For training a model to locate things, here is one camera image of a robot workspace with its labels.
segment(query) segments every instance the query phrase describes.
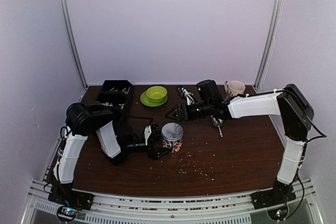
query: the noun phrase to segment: plastic jar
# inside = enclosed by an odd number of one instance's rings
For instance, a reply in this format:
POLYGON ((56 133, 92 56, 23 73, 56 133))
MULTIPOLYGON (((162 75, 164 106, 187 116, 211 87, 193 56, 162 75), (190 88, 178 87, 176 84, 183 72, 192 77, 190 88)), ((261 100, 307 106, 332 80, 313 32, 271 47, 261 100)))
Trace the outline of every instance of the plastic jar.
POLYGON ((162 145, 165 148, 172 148, 172 153, 177 153, 182 148, 183 129, 177 123, 167 123, 162 127, 162 145))

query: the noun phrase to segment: white mug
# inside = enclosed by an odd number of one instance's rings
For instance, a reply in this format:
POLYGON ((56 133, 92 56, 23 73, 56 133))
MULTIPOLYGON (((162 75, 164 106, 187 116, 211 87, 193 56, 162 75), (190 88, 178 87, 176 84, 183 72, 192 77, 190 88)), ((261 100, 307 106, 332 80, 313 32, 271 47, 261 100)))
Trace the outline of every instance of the white mug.
POLYGON ((224 88, 226 97, 235 97, 238 94, 244 94, 245 85, 240 81, 225 81, 224 88))

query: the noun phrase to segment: brown wooden table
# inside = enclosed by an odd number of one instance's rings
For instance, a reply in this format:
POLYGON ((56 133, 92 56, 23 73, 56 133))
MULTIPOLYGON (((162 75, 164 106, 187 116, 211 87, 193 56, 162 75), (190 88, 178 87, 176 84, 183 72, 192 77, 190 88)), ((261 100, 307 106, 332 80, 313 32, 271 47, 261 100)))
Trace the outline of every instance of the brown wooden table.
MULTIPOLYGON (((149 86, 135 86, 130 113, 154 118, 162 127, 171 122, 164 115, 177 103, 184 102, 175 86, 166 86, 166 104, 150 108, 140 102, 149 86)), ((195 86, 186 86, 199 98, 195 86)), ((83 101, 94 101, 101 87, 89 87, 83 101)), ((252 87, 247 87, 252 94, 252 87)), ((146 120, 129 119, 133 131, 141 134, 146 120)), ((224 122, 220 138, 209 120, 181 123, 183 146, 177 154, 158 161, 146 153, 136 153, 120 166, 104 156, 96 136, 90 136, 75 169, 73 188, 129 196, 200 196, 236 193, 271 187, 284 152, 268 116, 256 116, 224 122)))

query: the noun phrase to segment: mug handle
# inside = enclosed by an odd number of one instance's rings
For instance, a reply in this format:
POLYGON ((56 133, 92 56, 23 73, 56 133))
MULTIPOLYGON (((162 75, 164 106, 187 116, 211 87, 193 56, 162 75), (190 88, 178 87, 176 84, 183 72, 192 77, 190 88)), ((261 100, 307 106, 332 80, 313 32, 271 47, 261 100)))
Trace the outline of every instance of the mug handle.
POLYGON ((225 89, 225 92, 227 93, 227 83, 228 83, 228 81, 225 81, 224 82, 224 89, 225 89))

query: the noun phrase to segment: green bowl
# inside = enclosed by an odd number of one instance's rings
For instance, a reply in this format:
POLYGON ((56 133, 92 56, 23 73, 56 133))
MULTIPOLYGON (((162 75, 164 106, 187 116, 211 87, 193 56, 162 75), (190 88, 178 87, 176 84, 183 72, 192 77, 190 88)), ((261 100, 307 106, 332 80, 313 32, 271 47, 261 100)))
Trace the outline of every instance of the green bowl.
POLYGON ((151 102, 160 103, 167 97, 167 89, 161 86, 153 86, 147 89, 146 95, 151 102))

